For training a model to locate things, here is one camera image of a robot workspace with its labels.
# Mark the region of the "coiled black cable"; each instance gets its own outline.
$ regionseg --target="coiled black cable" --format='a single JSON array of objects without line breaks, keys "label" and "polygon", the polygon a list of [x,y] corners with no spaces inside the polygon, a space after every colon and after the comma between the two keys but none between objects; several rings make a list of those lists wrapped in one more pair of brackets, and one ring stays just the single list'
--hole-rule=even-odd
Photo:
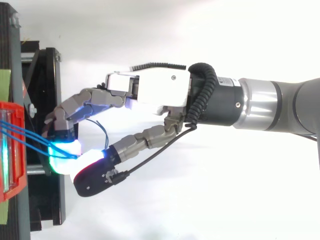
[{"label": "coiled black cable", "polygon": [[191,74],[201,76],[205,79],[202,90],[192,103],[187,112],[185,121],[188,123],[187,128],[197,129],[197,124],[202,111],[208,104],[216,85],[218,84],[218,77],[214,68],[207,63],[196,63],[189,67],[188,71]]}]

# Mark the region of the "blue wire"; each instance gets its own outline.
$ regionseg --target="blue wire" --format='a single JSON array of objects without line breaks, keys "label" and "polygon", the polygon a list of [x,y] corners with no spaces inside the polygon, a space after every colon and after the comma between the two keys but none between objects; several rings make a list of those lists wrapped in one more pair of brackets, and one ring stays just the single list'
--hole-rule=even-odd
[{"label": "blue wire", "polygon": [[33,131],[29,131],[29,130],[27,130],[27,129],[25,129],[25,128],[22,128],[22,127],[13,125],[13,124],[8,123],[8,122],[3,121],[3,120],[0,120],[0,123],[2,123],[2,124],[4,124],[4,125],[8,125],[8,126],[10,126],[10,127],[12,127],[12,128],[15,128],[15,129],[19,129],[19,130],[21,130],[21,131],[23,131],[23,132],[25,132],[25,133],[28,133],[28,134],[30,134],[30,135],[32,135],[32,136],[35,136],[36,138],[39,138],[39,139],[43,140],[44,142],[46,142],[46,143],[48,143],[48,144],[50,144],[50,145],[52,144],[49,140],[47,140],[47,139],[44,138],[43,136],[40,136],[39,134],[36,134],[36,133],[33,132]]},{"label": "blue wire", "polygon": [[5,125],[8,125],[8,126],[10,126],[10,127],[12,127],[12,128],[16,128],[16,129],[19,129],[19,130],[21,130],[21,131],[23,131],[23,132],[25,132],[25,133],[28,133],[28,134],[30,134],[30,135],[33,135],[33,136],[35,136],[36,138],[39,138],[39,139],[41,139],[42,141],[46,142],[48,145],[50,145],[51,148],[53,148],[53,149],[55,148],[56,150],[59,149],[60,151],[63,151],[63,152],[64,152],[64,155],[67,155],[67,156],[75,156],[74,154],[70,154],[69,152],[64,151],[64,150],[58,148],[58,147],[55,146],[52,142],[50,142],[49,140],[47,140],[47,139],[44,138],[43,136],[40,136],[39,134],[37,134],[37,133],[35,133],[35,132],[33,132],[33,131],[27,130],[27,129],[25,129],[25,128],[22,128],[22,127],[19,127],[19,126],[16,126],[16,125],[13,125],[13,124],[8,123],[8,122],[3,121],[3,120],[0,120],[0,124],[5,124]]},{"label": "blue wire", "polygon": [[0,123],[0,128],[10,130],[11,132],[14,132],[14,133],[23,135],[23,136],[25,136],[26,138],[35,140],[35,141],[37,141],[38,143],[41,143],[41,144],[43,144],[43,145],[45,145],[45,146],[47,146],[47,147],[50,147],[50,148],[54,149],[54,150],[57,151],[58,153],[61,153],[61,154],[65,155],[66,157],[73,158],[74,156],[77,156],[77,155],[71,154],[71,153],[69,153],[69,152],[67,152],[67,151],[65,151],[65,150],[63,150],[63,149],[58,148],[57,146],[55,146],[55,145],[52,144],[52,143],[51,143],[51,144],[47,144],[45,141],[42,141],[41,139],[37,139],[36,137],[33,137],[33,136],[31,136],[31,135],[29,135],[29,134],[27,134],[27,133],[23,133],[23,132],[21,132],[21,131],[14,130],[14,129],[10,128],[10,127],[3,126],[3,125],[1,125],[1,123]]},{"label": "blue wire", "polygon": [[3,131],[3,130],[0,130],[0,133],[2,133],[2,134],[4,134],[4,135],[12,138],[13,140],[16,140],[17,142],[19,142],[19,143],[21,143],[21,144],[23,144],[23,145],[26,145],[28,148],[31,148],[31,149],[33,149],[33,150],[37,151],[38,153],[41,153],[41,154],[43,154],[43,155],[45,155],[45,156],[53,157],[53,158],[57,158],[57,159],[70,159],[70,157],[66,157],[66,156],[50,155],[50,154],[46,153],[45,151],[42,151],[42,150],[40,150],[40,149],[38,149],[38,148],[36,148],[36,147],[34,147],[34,146],[26,143],[25,141],[22,141],[22,140],[20,140],[19,138],[16,138],[16,137],[12,136],[11,134],[9,134],[9,133],[7,133],[7,132],[5,132],[5,131]]}]

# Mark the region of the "black cylindrical joint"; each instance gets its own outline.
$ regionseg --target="black cylindrical joint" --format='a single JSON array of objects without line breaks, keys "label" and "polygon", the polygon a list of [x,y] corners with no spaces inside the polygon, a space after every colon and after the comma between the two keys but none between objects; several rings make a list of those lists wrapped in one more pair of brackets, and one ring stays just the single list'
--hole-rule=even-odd
[{"label": "black cylindrical joint", "polygon": [[[189,103],[192,104],[202,89],[205,80],[195,74],[191,75]],[[238,81],[218,77],[218,84],[199,118],[200,124],[231,126],[238,119],[244,105],[243,90]]]}]

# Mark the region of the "black cable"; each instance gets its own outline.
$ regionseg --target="black cable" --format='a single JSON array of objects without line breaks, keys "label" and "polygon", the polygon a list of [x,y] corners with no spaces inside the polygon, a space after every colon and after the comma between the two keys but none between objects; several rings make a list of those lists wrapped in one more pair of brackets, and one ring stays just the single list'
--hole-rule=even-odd
[{"label": "black cable", "polygon": [[104,128],[104,126],[102,126],[102,124],[100,123],[100,122],[98,122],[98,121],[93,121],[93,120],[91,120],[91,119],[87,119],[88,121],[90,121],[90,122],[92,122],[92,123],[94,123],[94,124],[96,124],[99,128],[101,128],[102,129],[102,131],[104,132],[104,134],[105,134],[105,142],[104,142],[104,149],[107,149],[108,148],[108,145],[109,145],[109,137],[108,137],[108,134],[107,134],[107,131],[106,131],[106,129]]},{"label": "black cable", "polygon": [[317,138],[315,138],[313,136],[305,136],[305,135],[302,135],[302,134],[295,134],[295,133],[294,133],[294,135],[297,135],[297,136],[300,136],[300,137],[303,137],[303,138],[306,138],[306,139],[309,139],[309,140],[317,142]]},{"label": "black cable", "polygon": [[186,124],[187,128],[197,128],[198,119],[208,104],[216,85],[218,84],[218,77],[212,66],[206,63],[196,63],[189,67],[188,71],[191,74],[199,75],[204,78],[204,85],[196,97],[195,101],[191,104],[187,115]]},{"label": "black cable", "polygon": [[139,163],[138,165],[136,165],[135,167],[131,168],[127,173],[128,174],[132,174],[134,171],[138,170],[139,168],[141,168],[143,165],[147,164],[148,162],[150,162],[152,159],[154,159],[156,156],[158,156],[159,154],[161,154],[164,150],[166,150],[168,147],[170,147],[175,141],[179,140],[181,137],[183,137],[184,135],[192,132],[193,130],[195,130],[195,128],[189,128],[188,130],[184,131],[183,133],[181,133],[180,135],[176,136],[174,139],[172,139],[171,141],[169,141],[165,146],[163,146],[160,150],[158,150],[157,152],[155,152],[154,154],[152,154],[150,157],[148,157],[146,160],[142,161],[141,163]]}]

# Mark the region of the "blue light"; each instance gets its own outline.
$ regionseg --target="blue light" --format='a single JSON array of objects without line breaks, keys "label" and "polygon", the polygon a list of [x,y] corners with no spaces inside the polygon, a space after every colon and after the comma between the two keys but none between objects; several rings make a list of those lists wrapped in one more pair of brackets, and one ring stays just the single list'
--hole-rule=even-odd
[{"label": "blue light", "polygon": [[70,172],[71,181],[74,182],[76,175],[82,170],[88,167],[89,165],[97,162],[100,159],[103,159],[104,153],[101,150],[91,149],[80,157],[78,157],[74,165],[72,166],[72,171]]},{"label": "blue light", "polygon": [[[81,155],[81,144],[78,140],[75,140],[73,142],[53,142],[53,144],[70,153],[75,155]],[[56,155],[56,156],[62,156],[61,153],[56,152],[51,147],[48,148],[48,152],[50,155]],[[81,156],[79,156],[77,159],[61,159],[56,157],[49,157],[49,162],[52,167],[52,169],[57,174],[62,175],[70,175],[72,182],[74,181],[75,176],[84,168],[87,166],[95,163],[96,161],[103,159],[104,154],[101,150],[91,149]]]},{"label": "blue light", "polygon": [[[59,149],[62,149],[70,154],[74,155],[80,155],[81,154],[81,144],[78,140],[75,140],[73,142],[52,142],[56,147]],[[64,156],[60,152],[55,151],[51,147],[48,147],[48,153],[50,155],[55,156]],[[73,169],[73,165],[77,161],[77,159],[62,159],[62,158],[56,158],[53,156],[49,157],[49,163],[52,167],[52,169],[57,174],[63,174],[63,175],[69,175],[70,172]]]}]

